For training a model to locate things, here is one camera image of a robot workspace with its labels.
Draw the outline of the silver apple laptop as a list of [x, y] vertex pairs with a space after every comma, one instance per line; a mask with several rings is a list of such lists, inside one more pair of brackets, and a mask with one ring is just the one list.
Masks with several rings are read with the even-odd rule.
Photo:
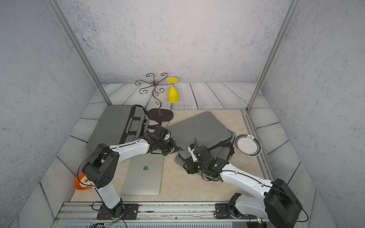
[[138, 155], [131, 159], [121, 191], [122, 195], [160, 194], [164, 156], [161, 154]]

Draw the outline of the grey zippered laptop bag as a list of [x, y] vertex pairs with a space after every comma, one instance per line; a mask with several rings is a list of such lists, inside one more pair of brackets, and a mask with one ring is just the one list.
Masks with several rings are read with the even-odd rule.
[[98, 145], [118, 145], [137, 140], [147, 132], [149, 119], [144, 108], [136, 105], [111, 105], [105, 109], [88, 140], [94, 150]]

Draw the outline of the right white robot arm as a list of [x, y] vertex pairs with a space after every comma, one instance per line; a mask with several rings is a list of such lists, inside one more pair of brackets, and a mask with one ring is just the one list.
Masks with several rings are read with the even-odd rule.
[[227, 160], [214, 158], [205, 146], [191, 144], [180, 154], [188, 174], [200, 174], [205, 181], [232, 184], [252, 195], [234, 195], [229, 204], [232, 217], [250, 214], [268, 219], [277, 228], [293, 228], [299, 222], [303, 206], [288, 184], [277, 178], [261, 179], [244, 172]]

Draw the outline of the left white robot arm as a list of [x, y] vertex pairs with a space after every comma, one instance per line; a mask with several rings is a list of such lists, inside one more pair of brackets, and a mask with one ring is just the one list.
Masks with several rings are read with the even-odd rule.
[[178, 150], [171, 132], [158, 126], [154, 132], [146, 133], [132, 142], [111, 146], [101, 143], [83, 162], [82, 172], [96, 189], [104, 206], [113, 210], [123, 205], [113, 184], [120, 162], [138, 155], [151, 154], [153, 151], [161, 151], [163, 156], [167, 156]]

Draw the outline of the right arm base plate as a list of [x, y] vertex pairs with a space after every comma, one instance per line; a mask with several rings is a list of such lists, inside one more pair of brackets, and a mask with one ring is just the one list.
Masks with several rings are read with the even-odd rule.
[[213, 215], [216, 219], [254, 219], [253, 215], [241, 214], [234, 206], [228, 203], [216, 203]]

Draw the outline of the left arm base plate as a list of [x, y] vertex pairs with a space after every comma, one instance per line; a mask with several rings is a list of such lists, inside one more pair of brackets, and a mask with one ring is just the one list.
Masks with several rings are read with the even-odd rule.
[[139, 204], [123, 203], [116, 205], [113, 209], [109, 209], [104, 204], [98, 210], [97, 220], [136, 220]]

